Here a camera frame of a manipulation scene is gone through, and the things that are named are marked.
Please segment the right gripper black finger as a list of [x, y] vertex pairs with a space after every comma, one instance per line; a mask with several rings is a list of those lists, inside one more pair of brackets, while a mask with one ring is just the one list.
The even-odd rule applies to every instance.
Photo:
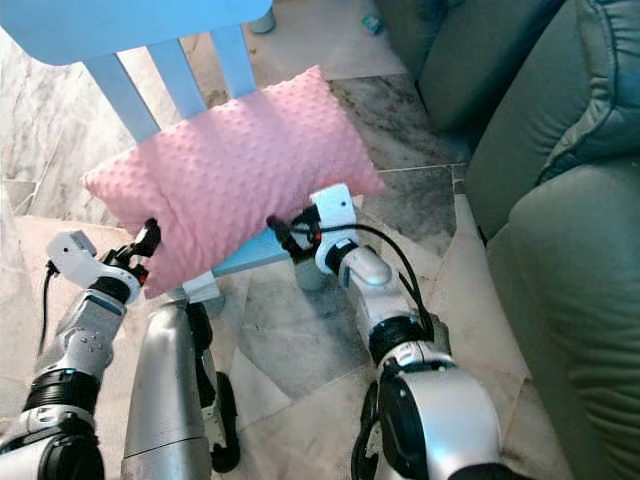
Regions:
[[268, 223], [270, 232], [274, 234], [276, 242], [279, 243], [279, 246], [282, 247], [285, 252], [303, 252], [303, 247], [297, 242], [297, 239], [294, 238], [292, 225], [289, 224], [288, 221], [284, 221], [278, 218], [278, 216], [271, 215], [268, 220], [266, 220], [266, 223]]

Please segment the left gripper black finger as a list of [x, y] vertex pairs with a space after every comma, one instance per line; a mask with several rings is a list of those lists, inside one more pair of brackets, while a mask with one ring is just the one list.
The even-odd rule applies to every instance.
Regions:
[[161, 242], [161, 230], [157, 220], [150, 218], [143, 223], [140, 232], [131, 244], [131, 256], [150, 259]]

